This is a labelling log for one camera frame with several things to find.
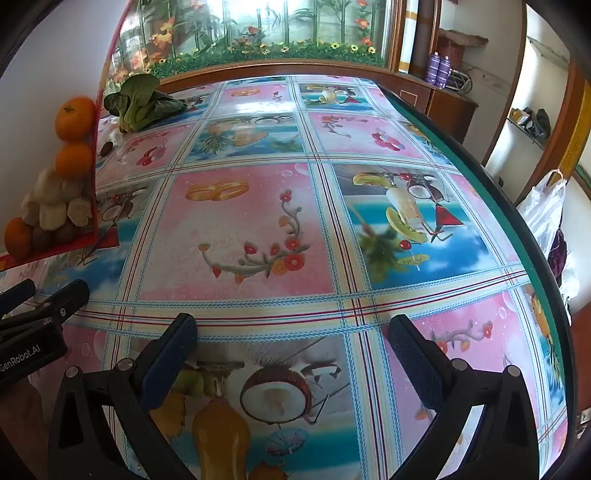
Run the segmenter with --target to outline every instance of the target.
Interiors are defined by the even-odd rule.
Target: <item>wooden frame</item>
[[[483,167],[486,167],[488,159],[491,157],[492,151],[495,149],[496,143],[499,141],[499,137],[501,136],[501,132],[505,126],[506,118],[509,115],[509,110],[511,109],[511,104],[513,103],[513,98],[515,97],[515,92],[517,91],[519,77],[521,76],[521,67],[523,66],[523,58],[525,56],[525,43],[527,41],[527,3],[525,0],[521,0],[521,5],[521,42],[519,44],[519,53],[517,55],[517,67],[515,68],[513,82],[511,83],[511,88],[509,89],[509,96],[507,97],[507,102],[503,108],[501,120],[499,121],[499,125],[496,127],[491,144],[489,145],[488,150],[486,150],[484,158],[482,159]]]
[[[388,59],[387,68],[397,72],[402,55],[402,40],[404,38],[404,24],[406,23],[407,0],[397,0],[394,8],[394,27],[392,29],[392,54]]]
[[[570,178],[587,143],[590,129],[591,87],[583,70],[572,60],[556,126],[516,203],[520,203],[550,170],[558,168],[565,179]]]

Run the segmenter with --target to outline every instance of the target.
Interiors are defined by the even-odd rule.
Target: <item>orange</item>
[[[21,218],[13,218],[4,230],[4,245],[15,260],[25,260],[31,253],[33,238],[32,227],[25,224]]]
[[[88,175],[94,155],[84,142],[66,144],[56,155],[56,173],[64,180],[77,180]]]
[[[82,140],[95,124],[95,103],[88,97],[74,97],[56,115],[56,134],[66,142]]]

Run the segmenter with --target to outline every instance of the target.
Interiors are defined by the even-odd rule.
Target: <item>white wall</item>
[[[531,8],[527,8],[527,34],[569,58],[569,52],[550,26]],[[529,41],[525,44],[524,61],[512,106],[534,112],[544,108],[554,128],[560,112],[568,72],[547,59]],[[494,177],[504,181],[503,190],[516,200],[538,164],[542,150],[515,126],[506,122],[495,149],[486,165]]]
[[[454,9],[455,30],[489,40],[486,47],[466,48],[464,53],[466,65],[478,68],[470,72],[473,88],[467,96],[479,107],[463,145],[478,161],[491,144],[509,97],[518,68],[521,23],[522,0],[461,0]],[[487,73],[496,81],[490,82]]]
[[[580,283],[579,294],[570,300],[573,313],[591,301],[591,200],[579,184],[571,179],[566,189],[563,207],[562,231],[569,252],[574,257],[574,270]]]
[[[0,228],[20,216],[22,198],[61,146],[60,105],[96,99],[103,65],[127,0],[64,0],[25,40],[0,78]],[[0,236],[0,251],[4,236]]]

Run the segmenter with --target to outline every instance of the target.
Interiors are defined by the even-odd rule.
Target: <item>printed flower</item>
[[[297,238],[291,237],[285,240],[285,246],[288,250],[297,250],[300,245],[300,241]]]
[[[271,272],[275,275],[285,275],[288,271],[283,260],[275,260],[271,266]]]
[[[113,81],[115,83],[120,83],[123,82],[123,80],[125,80],[125,77],[127,77],[127,75],[129,74],[129,72],[127,71],[127,69],[122,65],[121,67],[119,67],[117,69],[117,71],[115,72],[115,74],[113,75]]]
[[[491,322],[486,322],[484,324],[484,327],[482,328],[482,333],[484,334],[484,336],[486,338],[490,338],[492,335],[492,323]]]
[[[421,408],[421,410],[419,410],[416,415],[414,416],[415,420],[424,420],[427,418],[427,410],[425,410],[424,408]]]
[[[437,342],[437,346],[441,349],[443,353],[447,353],[447,342],[441,340],[440,342]]]
[[[279,195],[279,199],[282,202],[290,202],[291,201],[291,190],[284,191],[281,195]]]
[[[374,134],[371,134],[371,136],[374,138],[375,144],[380,147],[389,148],[390,150],[393,150],[395,152],[399,152],[405,149],[404,145],[402,145],[394,137],[390,137],[389,135],[387,135],[385,132],[378,131]]]
[[[248,255],[254,255],[256,253],[256,247],[253,244],[244,244],[244,251]]]
[[[156,33],[152,36],[152,43],[156,45],[160,50],[166,48],[167,43],[173,42],[173,34],[171,32],[165,33],[164,35]]]
[[[160,30],[166,32],[167,30],[172,30],[174,27],[174,17],[170,17],[168,20],[164,21],[164,23],[160,26]]]
[[[297,270],[301,270],[304,266],[304,256],[301,254],[291,254],[285,257],[283,260],[285,267],[287,270],[295,272]]]
[[[134,53],[134,56],[131,57],[131,66],[134,70],[139,70],[144,67],[144,59],[148,56],[148,52],[145,48],[138,50]]]

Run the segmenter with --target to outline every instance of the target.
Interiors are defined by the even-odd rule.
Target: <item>white plastic bag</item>
[[[559,174],[560,180],[548,187],[548,181],[553,173]],[[560,226],[565,197],[566,180],[562,172],[551,170],[517,207],[546,258],[550,254],[554,237]]]

